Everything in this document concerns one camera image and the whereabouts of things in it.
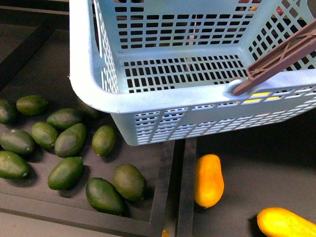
basket grid hole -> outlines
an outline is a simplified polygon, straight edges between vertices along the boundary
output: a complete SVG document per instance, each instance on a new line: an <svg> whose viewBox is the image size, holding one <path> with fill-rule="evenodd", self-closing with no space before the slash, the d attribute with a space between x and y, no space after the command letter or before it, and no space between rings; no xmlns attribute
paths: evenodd
<svg viewBox="0 0 316 237"><path fill-rule="evenodd" d="M150 116L158 115L159 111L156 112L149 112L149 113L143 113L143 114L135 114L135 118L147 118Z"/></svg>
<svg viewBox="0 0 316 237"><path fill-rule="evenodd" d="M192 108L192 111L194 110L205 110L205 109L212 109L214 105L200 105L200 106L194 106Z"/></svg>
<svg viewBox="0 0 316 237"><path fill-rule="evenodd" d="M121 47L166 47L239 43L254 14L130 15L116 7Z"/></svg>
<svg viewBox="0 0 316 237"><path fill-rule="evenodd" d="M149 126L149 125L154 125L155 122L151 121L151 122L138 122L136 123L136 126Z"/></svg>
<svg viewBox="0 0 316 237"><path fill-rule="evenodd" d="M130 93L175 89L177 84L190 82L226 84L246 75L238 55L132 61L123 65Z"/></svg>
<svg viewBox="0 0 316 237"><path fill-rule="evenodd" d="M166 128L166 129L169 129L169 128L172 128L174 126L176 126L177 123L166 123L166 124L159 124L158 125L158 128Z"/></svg>
<svg viewBox="0 0 316 237"><path fill-rule="evenodd" d="M145 121L153 121L153 120L156 120L157 117L149 117L149 118L138 118L136 119L135 121L136 122L145 122Z"/></svg>

black surface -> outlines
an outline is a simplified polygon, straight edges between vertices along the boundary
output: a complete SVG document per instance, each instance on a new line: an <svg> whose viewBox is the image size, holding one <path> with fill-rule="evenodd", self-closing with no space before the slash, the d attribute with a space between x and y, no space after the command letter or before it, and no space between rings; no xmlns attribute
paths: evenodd
<svg viewBox="0 0 316 237"><path fill-rule="evenodd" d="M33 8L42 10L67 11L69 12L69 3L63 1L47 0L0 0L1 6L12 6L21 8Z"/></svg>
<svg viewBox="0 0 316 237"><path fill-rule="evenodd" d="M19 72L36 51L55 31L58 17L48 16L45 20L0 63L0 90Z"/></svg>
<svg viewBox="0 0 316 237"><path fill-rule="evenodd" d="M208 209L181 196L187 205L179 215L193 218L183 226L187 232L181 237L263 237L256 215L271 206L316 223L315 121L316 110L311 110L283 123L202 136L196 152L187 148L195 142L188 139L186 150L192 157L220 157L225 190ZM182 190L193 190L192 180L182 182Z"/></svg>
<svg viewBox="0 0 316 237"><path fill-rule="evenodd" d="M52 17L55 18L53 21L54 28L58 30L69 30L69 15L0 9L0 24L37 27L47 18Z"/></svg>

fruit display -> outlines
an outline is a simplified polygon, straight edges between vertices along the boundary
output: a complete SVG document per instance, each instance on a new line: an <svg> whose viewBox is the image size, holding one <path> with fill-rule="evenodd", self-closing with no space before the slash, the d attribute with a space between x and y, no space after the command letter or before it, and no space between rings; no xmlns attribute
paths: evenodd
<svg viewBox="0 0 316 237"><path fill-rule="evenodd" d="M54 153L60 158L50 170L47 187L54 191L66 192L75 189L83 179L85 143L91 147L98 159L107 157L115 148L118 132L112 124L89 130L90 119L98 119L102 112L84 104L77 98L77 109L62 108L48 114L46 119L35 122L30 133L23 129L9 129L0 136L0 178L28 180L34 176L32 164L28 159L36 156L37 150ZM14 124L19 122L19 113L36 117L48 109L48 101L42 96L24 96L17 100L16 107L0 100L0 122ZM93 134L87 141L88 133ZM101 177L90 177L84 182L86 200L99 211L113 215L123 215L127 211L125 201L141 201L146 193L146 181L141 172L131 164L122 164L113 175L115 186Z"/></svg>

yellow fruit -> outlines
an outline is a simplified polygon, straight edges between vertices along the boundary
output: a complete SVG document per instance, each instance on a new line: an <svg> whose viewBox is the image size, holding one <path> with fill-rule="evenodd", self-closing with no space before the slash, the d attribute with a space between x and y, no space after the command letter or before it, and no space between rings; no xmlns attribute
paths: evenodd
<svg viewBox="0 0 316 237"><path fill-rule="evenodd" d="M168 230L162 230L161 237L169 237L169 231Z"/></svg>
<svg viewBox="0 0 316 237"><path fill-rule="evenodd" d="M263 209L257 223L267 237L316 237L314 223L280 207Z"/></svg>
<svg viewBox="0 0 316 237"><path fill-rule="evenodd" d="M202 207L214 206L224 192L221 162L216 155L204 155L196 163L194 200Z"/></svg>

produce bin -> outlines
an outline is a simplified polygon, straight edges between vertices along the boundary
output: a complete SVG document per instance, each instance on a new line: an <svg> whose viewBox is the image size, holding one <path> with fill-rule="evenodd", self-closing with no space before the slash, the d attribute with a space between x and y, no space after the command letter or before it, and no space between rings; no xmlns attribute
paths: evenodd
<svg viewBox="0 0 316 237"><path fill-rule="evenodd" d="M316 111L280 124L186 140L178 237L265 237L257 214L282 207L316 223ZM206 154L220 158L224 193L203 209L194 202L195 162Z"/></svg>
<svg viewBox="0 0 316 237"><path fill-rule="evenodd" d="M314 19L307 3L70 0L72 87L133 146L285 121L315 107L315 52L232 91L249 65Z"/></svg>
<svg viewBox="0 0 316 237"><path fill-rule="evenodd" d="M49 101L48 110L38 116L21 115L13 125L0 124L0 134L9 129L30 133L33 124L46 121L54 111L78 108L68 73L69 31L57 30L0 91L0 98L11 102L22 96L42 95ZM38 146L34 154L24 157L31 166L27 178L0 179L0 211L118 236L161 237L174 142L131 147L118 134L114 150L102 158L94 153L91 139L100 126L115 126L111 116L103 113L100 118L85 118L84 123L88 135L78 154L83 159L84 169L75 186L67 191L48 187L48 175L62 158ZM97 212L86 199L88 180L101 177L113 183L115 168L124 163L136 166L144 175L148 187L145 199L135 203L125 201L128 211L123 216Z"/></svg>

